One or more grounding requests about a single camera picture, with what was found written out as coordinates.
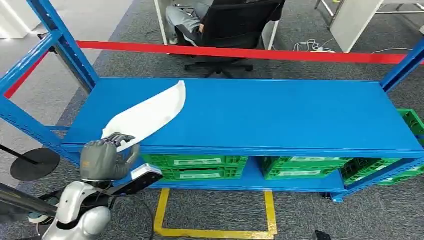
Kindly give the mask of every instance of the chair base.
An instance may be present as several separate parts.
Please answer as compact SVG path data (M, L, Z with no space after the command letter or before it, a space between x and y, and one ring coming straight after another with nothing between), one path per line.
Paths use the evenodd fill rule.
M196 62L195 64L186 64L184 65L185 71L190 71L192 68L207 68L210 69L209 72L204 76L204 78L209 78L213 74L223 74L228 79L233 79L233 75L228 72L226 69L244 69L246 72L253 71L253 65L245 64L232 64L232 63L219 63L219 62Z

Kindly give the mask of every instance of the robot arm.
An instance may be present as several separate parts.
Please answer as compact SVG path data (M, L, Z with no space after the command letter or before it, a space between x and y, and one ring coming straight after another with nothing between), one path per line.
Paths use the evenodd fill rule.
M114 133L111 136L87 143L81 153L80 178L63 191L53 223L43 240L93 240L111 221L109 198L114 195L136 194L160 180L162 172L144 164L131 172L132 180L113 186L130 173L131 165L139 155L140 146L134 145L128 157L117 153L122 141L132 136Z

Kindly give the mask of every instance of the shelf upright post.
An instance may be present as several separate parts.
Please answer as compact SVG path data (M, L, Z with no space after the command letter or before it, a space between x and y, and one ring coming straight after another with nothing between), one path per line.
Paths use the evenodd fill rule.
M54 45L54 49L62 57L63 62L78 79L78 82L81 83L81 87L90 93L99 80L99 76L81 48L78 47L77 42L58 12L56 12L49 0L26 1L50 33L59 31L62 34L62 37Z
M389 92L402 82L424 59L424 38L413 50L380 81L385 92Z
M73 156L60 147L61 139L58 136L4 96L4 93L61 37L62 34L57 30L50 32L0 79L0 118L57 154L71 159Z

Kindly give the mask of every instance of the red barrier tape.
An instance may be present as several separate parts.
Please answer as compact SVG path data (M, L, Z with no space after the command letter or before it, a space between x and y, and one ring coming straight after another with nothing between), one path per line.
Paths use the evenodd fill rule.
M194 46L165 46L161 44L76 41L83 49L102 49L142 53L182 54L198 56L232 57L247 59L288 60L304 62L338 62L361 64L398 64L404 54L328 53L308 51L267 51L258 49L216 48Z
M34 64L26 71L5 93L4 97L10 99L13 94L24 84L25 80L27 80L28 76L33 73L34 69L41 63L44 57L47 55L48 51L46 51Z

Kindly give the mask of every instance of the lower shelf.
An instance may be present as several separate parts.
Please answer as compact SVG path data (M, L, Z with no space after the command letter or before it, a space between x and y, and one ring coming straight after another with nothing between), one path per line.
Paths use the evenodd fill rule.
M157 182L151 188L199 189L199 190L240 190L280 192L342 193L345 190L339 170L325 178L297 178L265 180L257 161L250 157L240 179Z

